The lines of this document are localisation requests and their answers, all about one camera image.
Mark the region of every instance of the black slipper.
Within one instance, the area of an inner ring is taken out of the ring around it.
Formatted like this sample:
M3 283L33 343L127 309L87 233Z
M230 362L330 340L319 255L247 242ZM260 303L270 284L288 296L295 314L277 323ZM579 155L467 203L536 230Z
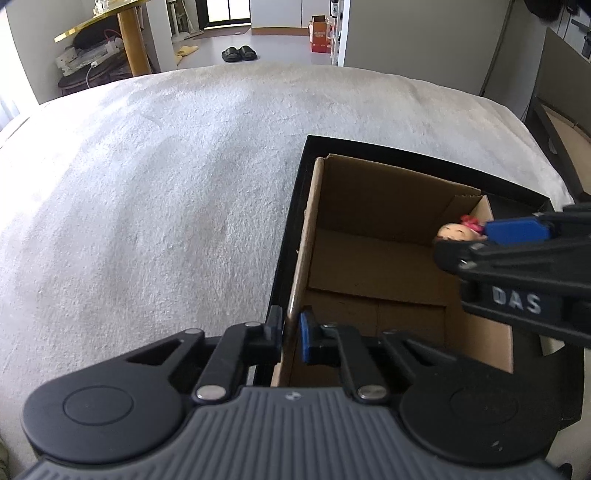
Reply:
M240 55L242 55L243 60L256 60L258 57L256 56L256 51L250 48L248 45L244 45L240 49Z
M230 47L222 52L222 60L228 63L233 63L235 61L241 61L242 56L236 48Z

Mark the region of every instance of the table leg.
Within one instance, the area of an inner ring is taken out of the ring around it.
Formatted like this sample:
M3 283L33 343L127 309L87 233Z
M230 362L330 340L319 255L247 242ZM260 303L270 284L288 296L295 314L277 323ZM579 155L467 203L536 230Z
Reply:
M135 8L128 8L117 14L123 45L134 77L150 73L150 64L146 55L144 39L139 29L138 13Z

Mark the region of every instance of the fuzzy white blanket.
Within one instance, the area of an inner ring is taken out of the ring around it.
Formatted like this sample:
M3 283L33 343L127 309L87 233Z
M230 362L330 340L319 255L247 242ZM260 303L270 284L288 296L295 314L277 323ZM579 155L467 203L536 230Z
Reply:
M308 134L411 150L570 202L513 114L364 70L262 61L97 87L0 148L0 435L42 382L187 327L261 320Z

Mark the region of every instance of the doll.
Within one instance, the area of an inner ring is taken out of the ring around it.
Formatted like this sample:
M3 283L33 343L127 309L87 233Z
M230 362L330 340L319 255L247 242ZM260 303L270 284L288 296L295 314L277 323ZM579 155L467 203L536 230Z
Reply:
M486 240L486 235L483 235L484 227L476 218L470 215L462 215L460 222L443 225L437 232L435 240L457 240L465 242Z

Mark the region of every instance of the table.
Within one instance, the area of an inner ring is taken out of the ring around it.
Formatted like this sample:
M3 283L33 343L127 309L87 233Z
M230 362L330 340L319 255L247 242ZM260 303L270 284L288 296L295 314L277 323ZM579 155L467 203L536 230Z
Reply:
M54 42L59 42L70 35L78 33L85 27L92 25L111 15L117 15L119 27L121 28L121 37L125 46L125 52L131 67L131 73L134 77L151 73L148 56L144 46L142 32L139 29L139 18L135 7L146 3L148 0L114 0L109 3L109 8L100 15L95 15L90 20L82 22L79 25L65 31L54 38Z

